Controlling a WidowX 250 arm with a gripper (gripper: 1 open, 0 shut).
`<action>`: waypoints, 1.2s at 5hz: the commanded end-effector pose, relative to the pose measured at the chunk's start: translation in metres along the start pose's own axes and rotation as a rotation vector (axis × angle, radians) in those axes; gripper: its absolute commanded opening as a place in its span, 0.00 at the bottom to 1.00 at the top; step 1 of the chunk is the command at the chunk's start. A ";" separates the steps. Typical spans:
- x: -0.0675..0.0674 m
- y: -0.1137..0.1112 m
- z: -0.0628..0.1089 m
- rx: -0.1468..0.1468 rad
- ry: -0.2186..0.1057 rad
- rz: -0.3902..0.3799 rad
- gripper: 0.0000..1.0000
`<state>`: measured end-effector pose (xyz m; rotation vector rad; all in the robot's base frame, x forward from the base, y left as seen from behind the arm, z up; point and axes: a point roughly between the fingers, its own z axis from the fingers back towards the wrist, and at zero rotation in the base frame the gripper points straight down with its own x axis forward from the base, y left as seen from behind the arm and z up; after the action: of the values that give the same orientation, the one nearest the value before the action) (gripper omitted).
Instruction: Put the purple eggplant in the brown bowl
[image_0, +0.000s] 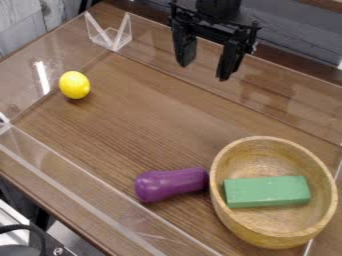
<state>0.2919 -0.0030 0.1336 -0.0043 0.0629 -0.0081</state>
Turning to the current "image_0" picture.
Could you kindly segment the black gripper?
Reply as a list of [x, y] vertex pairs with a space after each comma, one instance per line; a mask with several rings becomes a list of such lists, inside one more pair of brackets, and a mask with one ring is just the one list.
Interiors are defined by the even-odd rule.
[[188, 67], [196, 60], [198, 37], [218, 44], [226, 43], [217, 68], [221, 81], [237, 72], [245, 57], [244, 44], [256, 44], [261, 30], [257, 21], [241, 16], [241, 4], [242, 0], [170, 0], [177, 61]]

